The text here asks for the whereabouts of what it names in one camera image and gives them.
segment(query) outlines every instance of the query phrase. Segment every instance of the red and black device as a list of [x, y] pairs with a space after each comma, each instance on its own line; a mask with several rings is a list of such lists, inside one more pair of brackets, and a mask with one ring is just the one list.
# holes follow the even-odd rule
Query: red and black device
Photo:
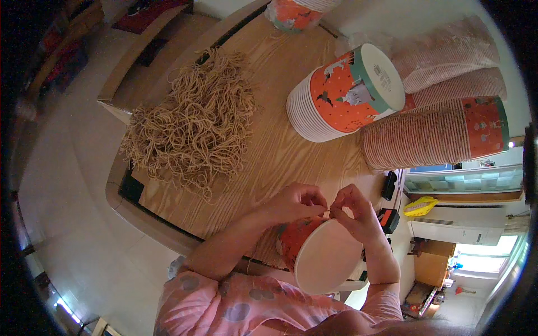
[[392, 234], [396, 230], [400, 215], [396, 209], [383, 208], [377, 213], [377, 219], [383, 228], [383, 232]]

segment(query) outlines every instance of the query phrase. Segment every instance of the yellow plastic bag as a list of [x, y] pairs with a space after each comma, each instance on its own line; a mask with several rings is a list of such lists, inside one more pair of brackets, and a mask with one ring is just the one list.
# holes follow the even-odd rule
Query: yellow plastic bag
[[409, 217], [424, 216], [439, 203], [438, 200], [431, 196], [423, 196], [416, 201], [407, 204], [403, 209], [403, 214]]

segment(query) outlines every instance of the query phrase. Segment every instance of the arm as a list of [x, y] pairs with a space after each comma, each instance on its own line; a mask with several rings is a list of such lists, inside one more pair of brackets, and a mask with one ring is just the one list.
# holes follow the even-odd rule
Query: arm
[[267, 203], [203, 242], [187, 258], [182, 268], [220, 281], [233, 270], [266, 229], [303, 217], [317, 216], [326, 210], [327, 201], [319, 187], [292, 183]]
[[[351, 209], [354, 219], [342, 207]], [[338, 192], [330, 210], [331, 217], [336, 218], [357, 241], [364, 244], [370, 281], [368, 295], [382, 290], [399, 294], [400, 266], [392, 254], [372, 204], [354, 184], [350, 184]]]

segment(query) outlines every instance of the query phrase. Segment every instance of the finger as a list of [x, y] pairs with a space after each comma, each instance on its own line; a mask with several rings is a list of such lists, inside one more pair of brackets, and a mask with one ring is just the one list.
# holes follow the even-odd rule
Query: finger
[[342, 226], [344, 226], [353, 237], [356, 237], [358, 223], [356, 220], [350, 218], [343, 210], [331, 207], [329, 217], [338, 220], [338, 222], [342, 224]]
[[321, 205], [325, 209], [328, 208], [327, 200], [325, 199], [324, 195], [321, 193], [320, 187], [316, 185], [301, 184], [301, 183], [295, 183], [292, 185], [295, 192], [298, 192], [300, 194], [301, 203], [303, 203], [302, 200], [304, 199], [306, 201], [305, 202], [306, 204], [308, 204], [308, 202], [311, 201], [314, 205]]
[[351, 209], [353, 215], [357, 218], [363, 211], [365, 211], [365, 209], [368, 209], [366, 207], [367, 205], [369, 206], [369, 201], [364, 197], [357, 186], [351, 183], [336, 194], [335, 201], [332, 203], [331, 207], [335, 206], [341, 209], [345, 206]]
[[321, 205], [307, 206], [303, 204], [299, 204], [295, 210], [299, 218], [321, 216], [325, 211], [327, 211], [327, 208]]

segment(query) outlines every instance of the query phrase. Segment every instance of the hand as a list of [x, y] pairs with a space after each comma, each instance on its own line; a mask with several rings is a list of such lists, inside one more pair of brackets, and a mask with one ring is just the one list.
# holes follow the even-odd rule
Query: hand
[[322, 215], [327, 211], [327, 200], [320, 187], [293, 182], [269, 201], [254, 209], [268, 225]]
[[[349, 208], [353, 212], [354, 219], [342, 210], [343, 207]], [[354, 184], [350, 184], [338, 192], [331, 205], [330, 217], [336, 218], [355, 239], [363, 244], [376, 241], [380, 237], [385, 239], [372, 203], [363, 196]]]

